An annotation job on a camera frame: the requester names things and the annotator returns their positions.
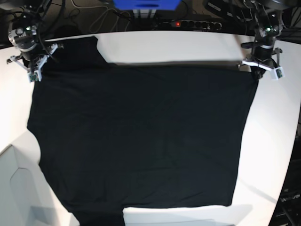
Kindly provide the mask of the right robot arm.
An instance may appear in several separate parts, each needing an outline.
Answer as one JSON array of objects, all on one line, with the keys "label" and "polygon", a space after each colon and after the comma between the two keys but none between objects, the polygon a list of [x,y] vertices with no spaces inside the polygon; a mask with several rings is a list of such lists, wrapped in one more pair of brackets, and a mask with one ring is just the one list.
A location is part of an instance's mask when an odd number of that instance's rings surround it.
[{"label": "right robot arm", "polygon": [[42,68],[63,44],[45,44],[44,18],[52,4],[51,0],[2,0],[0,8],[4,15],[12,15],[9,22],[8,40],[20,51],[11,56],[7,64],[15,63],[27,72],[29,82],[42,81]]}]

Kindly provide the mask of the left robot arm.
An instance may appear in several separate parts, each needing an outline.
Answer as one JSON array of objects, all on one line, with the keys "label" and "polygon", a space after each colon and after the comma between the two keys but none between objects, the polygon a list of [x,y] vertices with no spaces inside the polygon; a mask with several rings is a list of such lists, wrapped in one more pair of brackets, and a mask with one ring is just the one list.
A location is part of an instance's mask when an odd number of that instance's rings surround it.
[{"label": "left robot arm", "polygon": [[250,1],[253,9],[252,16],[256,22],[253,26],[254,40],[241,44],[241,48],[249,49],[250,53],[238,66],[247,65],[251,69],[254,80],[260,80],[269,72],[272,80],[285,77],[283,67],[280,65],[282,49],[276,48],[275,43],[283,30],[281,21],[282,11],[271,8],[260,0]]}]

